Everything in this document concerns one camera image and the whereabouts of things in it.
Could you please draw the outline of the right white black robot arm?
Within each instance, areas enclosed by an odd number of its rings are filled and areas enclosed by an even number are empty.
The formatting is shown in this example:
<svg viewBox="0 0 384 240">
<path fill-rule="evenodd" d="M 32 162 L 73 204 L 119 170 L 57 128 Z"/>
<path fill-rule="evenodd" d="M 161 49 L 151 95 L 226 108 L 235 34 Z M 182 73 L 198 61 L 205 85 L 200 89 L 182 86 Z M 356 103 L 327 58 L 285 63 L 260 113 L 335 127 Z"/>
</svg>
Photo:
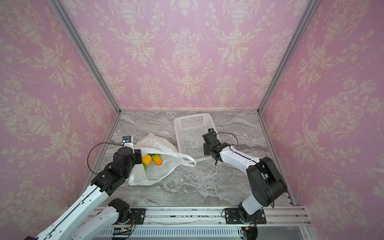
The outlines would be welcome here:
<svg viewBox="0 0 384 240">
<path fill-rule="evenodd" d="M 249 223 L 259 210 L 274 207 L 275 201 L 288 190 L 288 186 L 271 158 L 251 157 L 236 150 L 233 145 L 221 143 L 217 135 L 213 129 L 203 135 L 204 154 L 213 157 L 216 163 L 230 164 L 247 175 L 251 194 L 238 205 L 238 213 L 244 223 Z"/>
</svg>

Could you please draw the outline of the white plastic bag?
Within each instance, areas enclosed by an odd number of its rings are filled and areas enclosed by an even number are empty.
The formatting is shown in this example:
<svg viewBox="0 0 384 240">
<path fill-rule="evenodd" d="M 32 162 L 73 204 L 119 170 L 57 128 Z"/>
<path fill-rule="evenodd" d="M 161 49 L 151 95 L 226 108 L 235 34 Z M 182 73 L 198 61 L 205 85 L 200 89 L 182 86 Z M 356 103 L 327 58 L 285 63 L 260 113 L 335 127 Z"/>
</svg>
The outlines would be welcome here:
<svg viewBox="0 0 384 240">
<path fill-rule="evenodd" d="M 131 186 L 151 186 L 170 175 L 178 166 L 195 167 L 196 160 L 178 152 L 167 139 L 149 133 L 136 145 L 142 151 L 143 163 L 134 166 L 128 183 Z"/>
</svg>

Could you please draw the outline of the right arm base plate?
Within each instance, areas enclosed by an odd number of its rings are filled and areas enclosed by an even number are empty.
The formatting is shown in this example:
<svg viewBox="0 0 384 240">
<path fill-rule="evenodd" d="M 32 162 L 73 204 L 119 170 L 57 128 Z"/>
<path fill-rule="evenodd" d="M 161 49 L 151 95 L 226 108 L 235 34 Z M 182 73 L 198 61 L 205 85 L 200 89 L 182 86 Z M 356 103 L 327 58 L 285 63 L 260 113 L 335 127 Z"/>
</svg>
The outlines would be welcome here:
<svg viewBox="0 0 384 240">
<path fill-rule="evenodd" d="M 246 211 L 238 208 L 225 208 L 223 209 L 222 216 L 226 219 L 227 225 L 236 224 L 261 224 L 267 223 L 266 215 L 263 209 L 256 211 L 254 214 L 249 215 Z"/>
</svg>

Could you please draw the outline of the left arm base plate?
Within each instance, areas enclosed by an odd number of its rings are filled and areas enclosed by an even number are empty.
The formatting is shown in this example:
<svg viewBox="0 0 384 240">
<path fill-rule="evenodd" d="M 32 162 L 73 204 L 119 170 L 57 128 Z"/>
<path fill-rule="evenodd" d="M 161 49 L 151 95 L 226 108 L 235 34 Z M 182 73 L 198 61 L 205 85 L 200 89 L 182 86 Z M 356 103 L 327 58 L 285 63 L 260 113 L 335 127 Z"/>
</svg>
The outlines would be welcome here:
<svg viewBox="0 0 384 240">
<path fill-rule="evenodd" d="M 127 222 L 128 225 L 143 225 L 146 217 L 145 208 L 131 208 L 131 217 Z"/>
</svg>

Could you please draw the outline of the white plastic mesh basket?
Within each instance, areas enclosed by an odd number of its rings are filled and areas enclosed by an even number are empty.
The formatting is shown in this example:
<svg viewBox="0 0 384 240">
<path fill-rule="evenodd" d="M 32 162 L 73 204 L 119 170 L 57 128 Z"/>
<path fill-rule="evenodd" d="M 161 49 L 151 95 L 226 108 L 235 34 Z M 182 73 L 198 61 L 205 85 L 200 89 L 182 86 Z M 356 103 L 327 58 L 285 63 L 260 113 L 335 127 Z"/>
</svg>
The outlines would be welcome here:
<svg viewBox="0 0 384 240">
<path fill-rule="evenodd" d="M 194 114 L 183 116 L 174 120 L 178 151 L 193 157 L 196 162 L 212 159 L 204 154 L 203 135 L 209 129 L 217 130 L 210 114 Z"/>
</svg>

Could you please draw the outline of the yellow lemon fruit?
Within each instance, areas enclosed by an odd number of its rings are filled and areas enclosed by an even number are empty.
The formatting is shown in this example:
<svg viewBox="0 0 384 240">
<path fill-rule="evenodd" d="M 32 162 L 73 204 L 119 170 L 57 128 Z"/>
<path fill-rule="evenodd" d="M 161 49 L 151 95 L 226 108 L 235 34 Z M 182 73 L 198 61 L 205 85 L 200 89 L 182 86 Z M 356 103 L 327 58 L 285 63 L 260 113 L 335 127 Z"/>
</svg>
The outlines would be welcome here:
<svg viewBox="0 0 384 240">
<path fill-rule="evenodd" d="M 142 163 L 143 163 L 143 165 L 145 165 L 145 166 L 148 166 L 148 165 L 150 165 L 151 163 L 152 163 L 152 156 L 151 155 L 145 155 L 145 156 L 143 156 L 142 157 Z"/>
</svg>

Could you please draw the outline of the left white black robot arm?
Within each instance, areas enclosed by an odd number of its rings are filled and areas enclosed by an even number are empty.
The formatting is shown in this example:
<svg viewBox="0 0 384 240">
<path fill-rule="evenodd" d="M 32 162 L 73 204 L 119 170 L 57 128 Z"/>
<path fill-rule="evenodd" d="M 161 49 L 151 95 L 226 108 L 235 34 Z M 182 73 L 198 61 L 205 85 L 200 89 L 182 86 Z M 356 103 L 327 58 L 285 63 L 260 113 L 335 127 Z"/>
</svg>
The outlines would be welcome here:
<svg viewBox="0 0 384 240">
<path fill-rule="evenodd" d="M 86 222 L 86 218 L 112 193 L 130 174 L 135 165 L 142 164 L 142 151 L 132 147 L 121 147 L 112 163 L 96 174 L 82 195 L 51 225 L 34 238 L 36 240 L 91 240 L 112 224 L 125 224 L 135 219 L 130 206 L 117 198 L 112 200 L 97 216 Z"/>
</svg>

